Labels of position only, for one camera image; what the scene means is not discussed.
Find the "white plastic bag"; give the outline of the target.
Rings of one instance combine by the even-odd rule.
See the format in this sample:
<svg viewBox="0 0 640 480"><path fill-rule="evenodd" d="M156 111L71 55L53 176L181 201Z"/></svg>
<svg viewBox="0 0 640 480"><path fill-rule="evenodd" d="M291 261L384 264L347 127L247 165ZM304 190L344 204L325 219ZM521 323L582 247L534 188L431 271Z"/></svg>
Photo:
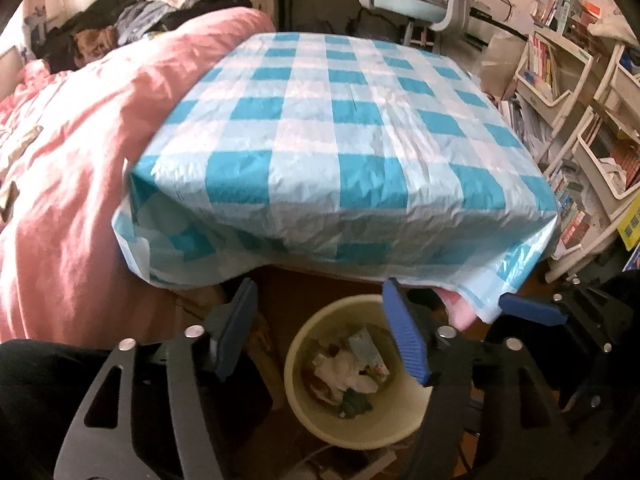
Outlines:
<svg viewBox="0 0 640 480"><path fill-rule="evenodd" d="M316 378L310 385L311 391L327 404L341 404L348 389L364 394L378 392L378 383L364 371L350 351L340 350L335 356L318 353L311 365Z"/></svg>

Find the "green plush toy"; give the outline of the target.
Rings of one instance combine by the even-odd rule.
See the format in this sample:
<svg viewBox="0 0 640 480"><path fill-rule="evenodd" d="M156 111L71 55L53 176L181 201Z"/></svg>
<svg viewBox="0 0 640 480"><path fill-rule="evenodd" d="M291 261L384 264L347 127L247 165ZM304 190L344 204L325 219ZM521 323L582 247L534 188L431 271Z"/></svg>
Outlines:
<svg viewBox="0 0 640 480"><path fill-rule="evenodd" d="M341 418L352 419L372 410L373 406L364 393L357 392L354 389L348 389L343 394L338 416Z"/></svg>

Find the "cream round trash bin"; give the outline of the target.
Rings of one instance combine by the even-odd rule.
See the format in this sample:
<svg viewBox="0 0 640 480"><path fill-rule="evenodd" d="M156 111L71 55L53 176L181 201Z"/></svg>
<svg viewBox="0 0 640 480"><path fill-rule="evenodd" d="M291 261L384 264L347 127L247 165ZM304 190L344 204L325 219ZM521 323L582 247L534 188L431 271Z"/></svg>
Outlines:
<svg viewBox="0 0 640 480"><path fill-rule="evenodd" d="M336 300L308 318L288 347L284 388L309 432L351 450L410 437L431 395L406 372L380 295Z"/></svg>

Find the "yellow blue box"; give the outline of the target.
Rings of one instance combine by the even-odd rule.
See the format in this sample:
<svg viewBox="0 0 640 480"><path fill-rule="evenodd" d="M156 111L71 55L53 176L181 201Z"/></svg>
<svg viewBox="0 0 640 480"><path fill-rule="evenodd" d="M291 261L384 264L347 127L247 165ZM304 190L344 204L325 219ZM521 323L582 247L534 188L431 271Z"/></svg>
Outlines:
<svg viewBox="0 0 640 480"><path fill-rule="evenodd" d="M639 269L639 240L640 240L640 196L637 196L629 206L623 219L618 225L620 238L623 240L629 257L624 271Z"/></svg>

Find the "white bookshelf with books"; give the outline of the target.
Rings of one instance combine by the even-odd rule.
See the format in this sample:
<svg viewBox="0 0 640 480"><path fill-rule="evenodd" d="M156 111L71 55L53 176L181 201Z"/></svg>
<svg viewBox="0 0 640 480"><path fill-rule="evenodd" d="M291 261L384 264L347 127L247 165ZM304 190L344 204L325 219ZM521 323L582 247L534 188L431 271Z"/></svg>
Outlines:
<svg viewBox="0 0 640 480"><path fill-rule="evenodd" d="M620 237L639 196L639 44L613 0L534 0L512 88L559 207L547 282Z"/></svg>

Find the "blue white checkered tablecloth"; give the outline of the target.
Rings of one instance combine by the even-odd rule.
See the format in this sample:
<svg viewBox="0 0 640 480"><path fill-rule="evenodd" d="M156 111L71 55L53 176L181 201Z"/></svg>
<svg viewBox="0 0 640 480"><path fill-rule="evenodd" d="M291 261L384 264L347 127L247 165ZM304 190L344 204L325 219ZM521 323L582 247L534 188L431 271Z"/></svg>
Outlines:
<svg viewBox="0 0 640 480"><path fill-rule="evenodd" d="M273 264L450 290L491 322L558 236L552 189L468 73L345 36L243 41L127 181L114 234L163 288Z"/></svg>

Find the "pink duvet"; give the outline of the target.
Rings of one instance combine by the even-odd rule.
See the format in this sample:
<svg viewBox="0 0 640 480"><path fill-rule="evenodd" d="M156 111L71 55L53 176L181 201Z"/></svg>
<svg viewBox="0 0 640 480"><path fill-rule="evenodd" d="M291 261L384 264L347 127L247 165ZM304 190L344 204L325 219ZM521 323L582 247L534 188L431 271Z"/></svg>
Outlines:
<svg viewBox="0 0 640 480"><path fill-rule="evenodd" d="M110 348L176 324L175 297L137 278L112 230L122 170L226 54L273 24L255 9L215 11L70 73L28 64L1 123L35 140L6 173L18 194L1 226L1 337Z"/></svg>

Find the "pile of dark clothes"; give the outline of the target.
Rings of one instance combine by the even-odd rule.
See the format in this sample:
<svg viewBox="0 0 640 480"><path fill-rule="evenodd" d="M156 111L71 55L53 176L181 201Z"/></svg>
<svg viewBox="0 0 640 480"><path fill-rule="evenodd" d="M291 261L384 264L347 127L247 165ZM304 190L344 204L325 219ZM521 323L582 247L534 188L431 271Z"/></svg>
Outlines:
<svg viewBox="0 0 640 480"><path fill-rule="evenodd" d="M37 58L52 73L78 70L108 52L149 35L170 32L191 18L240 6L250 0L96 0L34 43Z"/></svg>

